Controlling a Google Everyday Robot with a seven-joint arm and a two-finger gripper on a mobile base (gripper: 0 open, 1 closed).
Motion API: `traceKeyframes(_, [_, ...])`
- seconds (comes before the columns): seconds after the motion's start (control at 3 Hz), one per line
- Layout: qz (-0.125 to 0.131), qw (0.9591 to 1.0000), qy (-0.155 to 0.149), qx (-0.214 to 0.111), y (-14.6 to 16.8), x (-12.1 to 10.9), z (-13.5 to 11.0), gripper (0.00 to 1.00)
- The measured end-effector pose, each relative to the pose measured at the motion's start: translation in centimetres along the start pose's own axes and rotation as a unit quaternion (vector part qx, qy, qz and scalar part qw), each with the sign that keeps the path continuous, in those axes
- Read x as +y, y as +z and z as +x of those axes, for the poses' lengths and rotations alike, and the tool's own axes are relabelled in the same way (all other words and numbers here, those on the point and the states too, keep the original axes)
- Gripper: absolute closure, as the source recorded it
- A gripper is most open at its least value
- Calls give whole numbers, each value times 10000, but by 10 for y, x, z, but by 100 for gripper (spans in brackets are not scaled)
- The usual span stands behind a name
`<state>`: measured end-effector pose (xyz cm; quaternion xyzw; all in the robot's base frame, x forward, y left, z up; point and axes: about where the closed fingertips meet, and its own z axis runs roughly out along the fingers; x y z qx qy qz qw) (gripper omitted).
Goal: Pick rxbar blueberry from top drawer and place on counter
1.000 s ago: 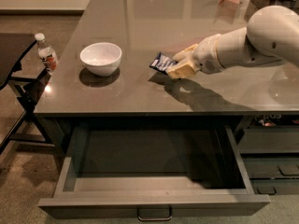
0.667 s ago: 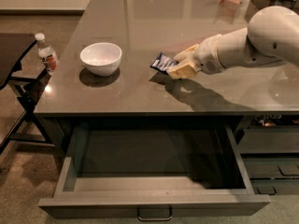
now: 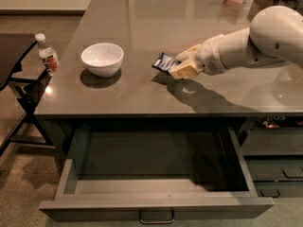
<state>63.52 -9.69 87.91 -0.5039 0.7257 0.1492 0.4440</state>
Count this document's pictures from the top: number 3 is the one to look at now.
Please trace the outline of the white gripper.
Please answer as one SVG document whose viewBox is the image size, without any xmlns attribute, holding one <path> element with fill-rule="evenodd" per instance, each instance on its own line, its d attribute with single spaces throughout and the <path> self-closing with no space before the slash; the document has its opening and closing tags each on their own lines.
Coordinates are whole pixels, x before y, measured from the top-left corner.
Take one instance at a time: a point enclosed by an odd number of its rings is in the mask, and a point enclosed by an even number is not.
<svg viewBox="0 0 303 227">
<path fill-rule="evenodd" d="M 189 79 L 198 76 L 201 72 L 215 76 L 223 74 L 226 67 L 223 65 L 220 56 L 220 45 L 223 35 L 209 38 L 202 44 L 195 44 L 191 48 L 179 53 L 176 60 L 179 65 L 169 70 L 174 79 Z M 195 55 L 196 61 L 186 61 Z"/>
</svg>

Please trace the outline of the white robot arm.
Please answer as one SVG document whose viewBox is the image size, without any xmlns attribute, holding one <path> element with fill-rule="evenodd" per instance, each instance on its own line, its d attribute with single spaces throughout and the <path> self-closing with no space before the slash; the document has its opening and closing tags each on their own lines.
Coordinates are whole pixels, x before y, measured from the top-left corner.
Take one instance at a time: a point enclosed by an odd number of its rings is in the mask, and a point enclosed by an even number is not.
<svg viewBox="0 0 303 227">
<path fill-rule="evenodd" d="M 176 60 L 180 64 L 169 70 L 175 79 L 289 62 L 302 67 L 303 16 L 288 7 L 268 7 L 253 18 L 250 26 L 209 38 L 178 54 Z"/>
</svg>

